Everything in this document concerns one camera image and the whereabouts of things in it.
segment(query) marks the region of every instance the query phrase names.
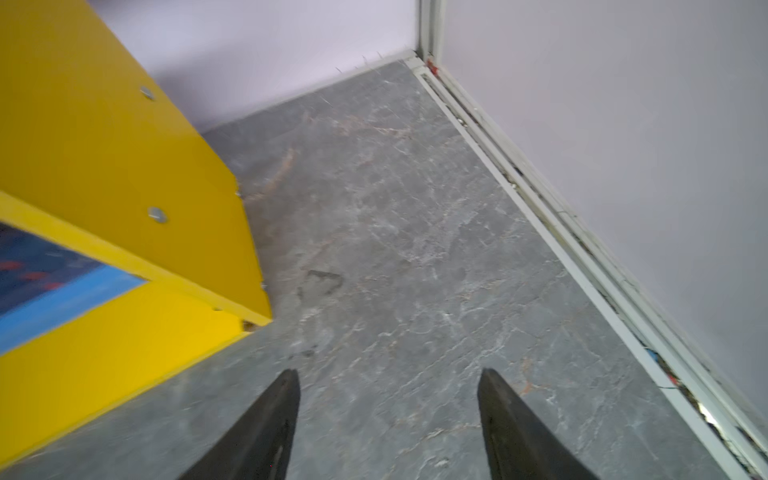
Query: screw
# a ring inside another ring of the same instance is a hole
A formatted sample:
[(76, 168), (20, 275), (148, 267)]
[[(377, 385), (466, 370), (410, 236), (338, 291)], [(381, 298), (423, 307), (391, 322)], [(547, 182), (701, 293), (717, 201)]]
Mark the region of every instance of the screw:
[(149, 218), (154, 219), (154, 221), (158, 223), (168, 222), (168, 215), (166, 215), (160, 208), (149, 207), (147, 212), (149, 213)]
[(141, 88), (139, 88), (139, 91), (143, 96), (149, 98), (150, 100), (154, 100), (154, 95), (152, 94), (152, 90), (150, 90), (149, 88), (142, 86)]

